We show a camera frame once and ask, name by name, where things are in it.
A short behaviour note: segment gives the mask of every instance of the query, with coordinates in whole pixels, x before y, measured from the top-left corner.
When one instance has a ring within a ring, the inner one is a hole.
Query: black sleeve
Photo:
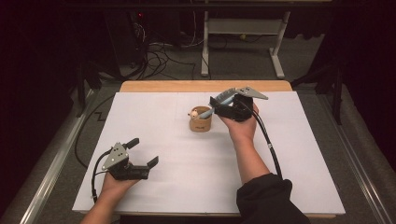
[[[236,204],[244,224],[303,224],[309,219],[290,201],[292,184],[277,175],[254,178],[237,191]]]

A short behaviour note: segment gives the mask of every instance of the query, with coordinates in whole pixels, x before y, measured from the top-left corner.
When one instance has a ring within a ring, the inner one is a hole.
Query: white paper
[[[226,126],[214,115],[211,130],[189,128],[191,109],[208,105],[219,92],[117,93],[73,210],[93,206],[91,178],[101,154],[116,142],[138,137],[129,149],[130,161],[146,165],[159,156],[148,180],[133,186],[116,209],[118,213],[235,214],[236,191],[241,185],[233,144]],[[344,214],[318,144],[296,92],[263,92],[255,99],[276,151],[282,175],[293,183],[291,201],[306,214]],[[257,126],[255,146],[270,170],[276,169],[262,131]],[[103,175],[96,177],[100,192]]]

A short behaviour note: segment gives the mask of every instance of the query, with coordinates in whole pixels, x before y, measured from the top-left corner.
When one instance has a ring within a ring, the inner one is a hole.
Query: finger
[[[258,114],[259,113],[259,108],[256,106],[256,104],[253,103],[253,110]]]

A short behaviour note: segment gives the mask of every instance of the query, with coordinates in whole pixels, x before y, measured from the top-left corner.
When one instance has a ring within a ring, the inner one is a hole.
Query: white table leg
[[[288,25],[289,16],[290,16],[290,12],[289,11],[285,12],[283,16],[283,21],[280,24],[279,31],[277,33],[276,46],[274,48],[269,49],[271,59],[273,61],[273,65],[276,71],[276,76],[280,79],[285,78],[285,74],[283,73],[282,66],[280,65],[279,58],[277,57],[277,53],[279,52],[280,44],[282,43],[283,35],[285,34],[286,31],[286,26]]]
[[[202,50],[202,62],[201,62],[201,76],[207,77],[209,76],[209,48],[207,47],[207,39],[208,39],[208,12],[205,12],[205,20],[204,20],[204,47]]]

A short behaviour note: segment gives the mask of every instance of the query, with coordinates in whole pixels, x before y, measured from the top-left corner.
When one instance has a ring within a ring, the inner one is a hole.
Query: small cup
[[[197,110],[198,114],[202,114],[209,110],[210,108],[207,106],[196,106],[193,110]],[[212,115],[210,115],[207,119],[190,119],[190,129],[196,133],[204,133],[210,130],[210,126],[212,123]]]

